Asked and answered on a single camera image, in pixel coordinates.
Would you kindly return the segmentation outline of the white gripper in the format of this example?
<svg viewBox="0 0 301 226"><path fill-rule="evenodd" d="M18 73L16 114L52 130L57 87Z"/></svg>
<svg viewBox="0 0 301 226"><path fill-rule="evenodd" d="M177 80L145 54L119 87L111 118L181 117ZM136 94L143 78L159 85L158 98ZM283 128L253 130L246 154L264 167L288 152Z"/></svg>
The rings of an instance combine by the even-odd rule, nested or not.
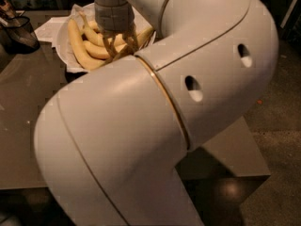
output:
<svg viewBox="0 0 301 226"><path fill-rule="evenodd" d="M116 34L111 32L124 32L122 39L136 52L139 46L132 6L124 4L116 7L105 7L95 3L94 7L95 21L98 26L105 31L109 31L103 32L103 45L108 54L114 58L118 53L115 47Z"/></svg>

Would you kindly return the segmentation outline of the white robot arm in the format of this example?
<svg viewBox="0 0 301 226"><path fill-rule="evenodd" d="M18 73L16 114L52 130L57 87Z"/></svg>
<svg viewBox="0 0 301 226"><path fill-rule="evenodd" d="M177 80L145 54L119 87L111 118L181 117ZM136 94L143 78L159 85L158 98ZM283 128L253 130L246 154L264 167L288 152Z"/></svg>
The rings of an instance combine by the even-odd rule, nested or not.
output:
<svg viewBox="0 0 301 226"><path fill-rule="evenodd" d="M277 61L260 0L95 0L123 30L138 11L156 43L60 90L35 129L40 172L75 226L202 226L176 165L239 119Z"/></svg>

